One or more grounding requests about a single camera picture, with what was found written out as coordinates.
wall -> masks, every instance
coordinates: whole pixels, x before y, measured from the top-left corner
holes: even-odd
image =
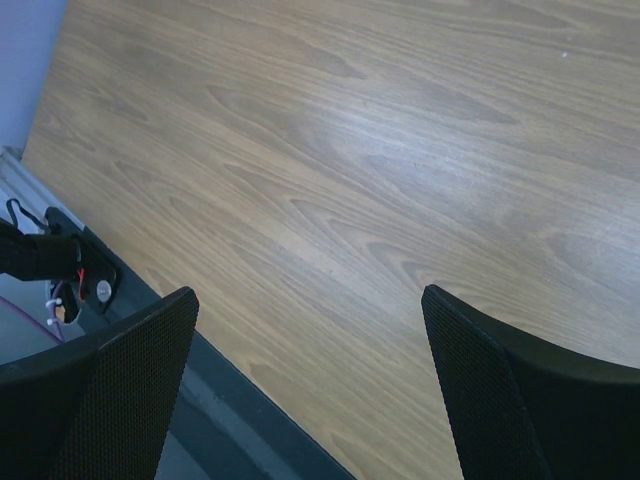
[[[24,148],[66,0],[0,1],[0,146]]]

wooden table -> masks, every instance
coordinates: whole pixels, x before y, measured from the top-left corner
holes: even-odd
[[[429,283],[640,367],[636,0],[69,0],[24,162],[362,479],[460,478]]]

